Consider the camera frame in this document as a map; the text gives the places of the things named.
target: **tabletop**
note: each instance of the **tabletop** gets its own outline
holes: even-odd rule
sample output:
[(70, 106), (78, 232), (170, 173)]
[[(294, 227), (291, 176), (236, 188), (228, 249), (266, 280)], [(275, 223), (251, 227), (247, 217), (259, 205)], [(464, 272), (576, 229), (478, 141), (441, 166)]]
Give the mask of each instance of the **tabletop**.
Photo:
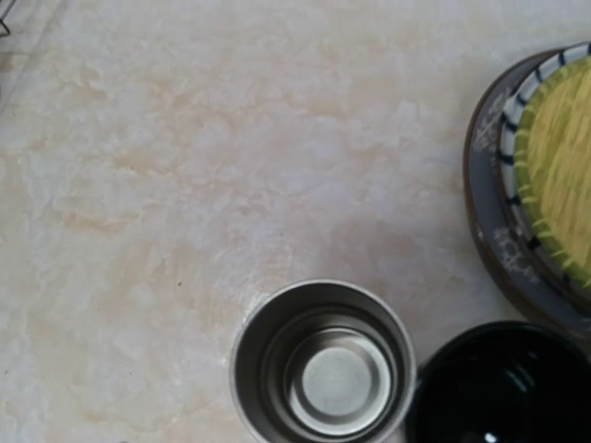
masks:
[(588, 18), (586, 0), (19, 0), (0, 440), (252, 443), (229, 352), (293, 281), (377, 293), (421, 361), (520, 318), (468, 231), (464, 134), (500, 72), (588, 39)]

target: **stainless steel cup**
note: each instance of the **stainless steel cup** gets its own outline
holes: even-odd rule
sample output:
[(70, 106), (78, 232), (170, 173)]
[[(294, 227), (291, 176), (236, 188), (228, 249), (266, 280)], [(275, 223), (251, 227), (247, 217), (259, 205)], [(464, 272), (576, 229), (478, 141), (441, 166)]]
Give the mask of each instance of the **stainless steel cup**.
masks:
[(342, 281), (303, 281), (261, 303), (232, 352), (231, 387), (260, 442), (381, 442), (416, 382), (412, 343), (376, 295)]

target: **beige marble surface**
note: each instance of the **beige marble surface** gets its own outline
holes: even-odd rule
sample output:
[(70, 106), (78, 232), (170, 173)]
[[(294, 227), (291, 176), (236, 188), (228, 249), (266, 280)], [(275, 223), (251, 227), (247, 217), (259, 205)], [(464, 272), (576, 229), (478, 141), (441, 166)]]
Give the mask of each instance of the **beige marble surface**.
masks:
[(228, 354), (292, 281), (380, 294), (421, 360), (518, 317), (467, 230), (464, 132), (510, 63), (588, 38), (588, 1), (18, 1), (0, 441), (252, 442)]

